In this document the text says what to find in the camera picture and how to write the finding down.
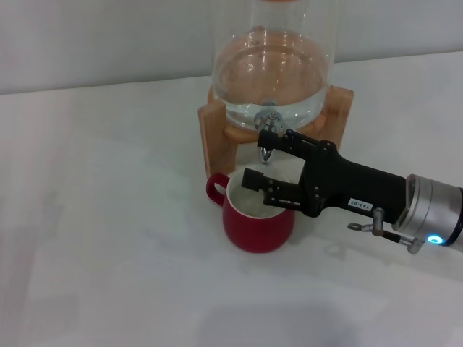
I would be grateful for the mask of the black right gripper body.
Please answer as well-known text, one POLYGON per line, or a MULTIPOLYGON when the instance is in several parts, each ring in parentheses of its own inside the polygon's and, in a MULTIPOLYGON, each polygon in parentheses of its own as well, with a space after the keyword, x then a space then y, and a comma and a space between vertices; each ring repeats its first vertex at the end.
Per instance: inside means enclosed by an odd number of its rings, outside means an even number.
POLYGON ((304 155, 299 185, 305 191, 300 207, 306 216, 315 218, 337 207, 371 217, 379 207, 385 222, 393 224, 405 209, 404 177, 350 162, 332 142, 305 143, 304 155))

